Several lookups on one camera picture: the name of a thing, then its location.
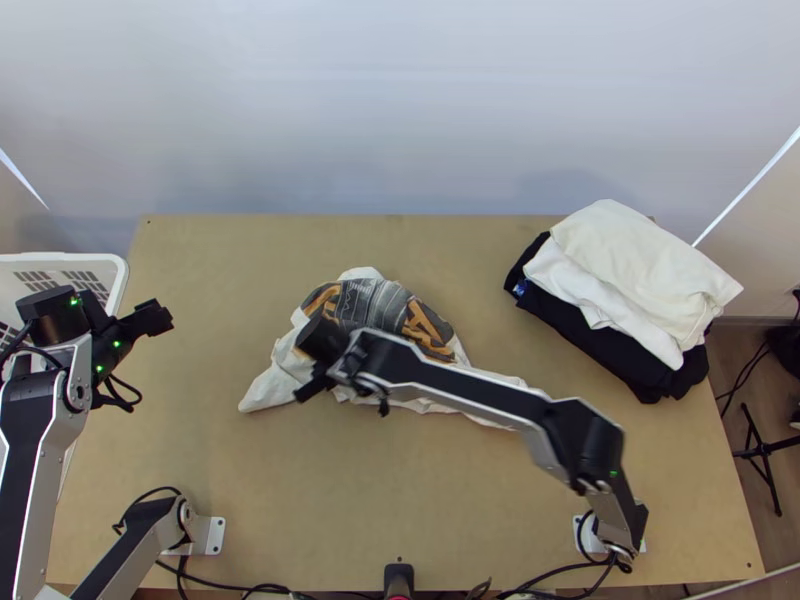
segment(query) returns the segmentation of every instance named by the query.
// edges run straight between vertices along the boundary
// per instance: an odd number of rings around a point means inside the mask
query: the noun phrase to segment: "blue tag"
[[[530,281],[525,279],[524,277],[517,282],[517,285],[514,286],[514,289],[511,290],[511,293],[514,294],[514,298],[519,300],[525,294],[528,289],[528,285]]]

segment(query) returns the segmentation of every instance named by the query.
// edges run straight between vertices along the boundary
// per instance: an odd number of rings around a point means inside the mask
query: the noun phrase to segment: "cloth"
[[[703,332],[742,286],[700,251],[614,200],[599,200],[551,230],[568,257],[613,285],[681,350]]]
[[[525,277],[556,298],[577,306],[592,329],[611,327],[628,334],[670,369],[683,366],[683,352],[670,334],[642,310],[569,258],[549,238],[522,268]]]
[[[525,277],[523,267],[550,237],[542,233],[522,253],[506,276],[504,289],[517,299],[517,306],[558,331],[624,381],[640,402],[653,404],[661,398],[683,398],[708,374],[704,345],[683,353],[683,366],[673,371],[632,337],[614,329],[591,329],[580,309],[546,292]]]
[[[239,402],[239,411],[249,413],[294,401],[294,390],[312,378],[313,361],[295,348],[297,335],[311,317],[320,311],[325,318],[350,332],[359,327],[375,327],[413,340],[427,356],[472,373],[512,385],[527,387],[519,377],[509,377],[470,365],[461,341],[450,324],[396,281],[386,280],[372,267],[358,267],[342,273],[336,281],[317,287],[291,316],[292,330],[275,342],[272,363],[256,377]],[[352,389],[337,386],[333,394],[339,402],[379,405],[376,396],[358,396]],[[390,399],[417,413],[457,413],[458,411],[427,398],[408,402]],[[481,425],[499,425],[466,415]]]

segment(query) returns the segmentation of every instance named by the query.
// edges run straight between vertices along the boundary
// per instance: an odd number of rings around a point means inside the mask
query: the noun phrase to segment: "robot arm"
[[[639,554],[648,510],[634,499],[622,468],[622,429],[585,401],[552,400],[541,390],[433,361],[377,329],[358,329],[347,339],[322,317],[304,328],[297,346],[318,365],[317,379],[298,391],[298,400],[339,384],[382,399],[422,396],[511,427],[539,467],[587,497],[597,515],[593,533],[607,550],[628,563]]]
[[[137,338],[172,329],[172,316],[151,300],[127,317],[109,317],[94,294],[68,286],[23,298],[17,308],[26,323],[20,338],[29,334],[34,345],[15,353],[12,344],[0,358],[0,372],[10,359],[0,389],[0,598],[55,600],[64,596],[45,585],[45,575],[68,448],[91,409],[118,403],[132,411],[124,401],[104,401],[97,388]],[[31,360],[35,352],[43,353],[47,367]],[[132,596],[167,549],[219,553],[224,520],[194,515],[187,499],[174,493],[134,502],[123,517],[124,533],[72,598]]]

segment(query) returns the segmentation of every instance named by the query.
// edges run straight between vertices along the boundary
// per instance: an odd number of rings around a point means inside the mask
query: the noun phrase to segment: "stack of folded clothes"
[[[742,291],[701,252],[613,200],[539,235],[504,288],[648,404],[682,398],[706,377],[705,334]]]

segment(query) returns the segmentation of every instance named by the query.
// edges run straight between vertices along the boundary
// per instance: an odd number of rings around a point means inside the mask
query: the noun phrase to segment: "white laundry basket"
[[[92,290],[100,304],[105,306],[106,312],[115,315],[127,283],[128,263],[114,254],[0,254],[0,351],[22,327],[16,306],[20,298],[61,285],[71,285],[78,291]],[[62,486],[74,448],[75,444],[69,448],[64,459]]]

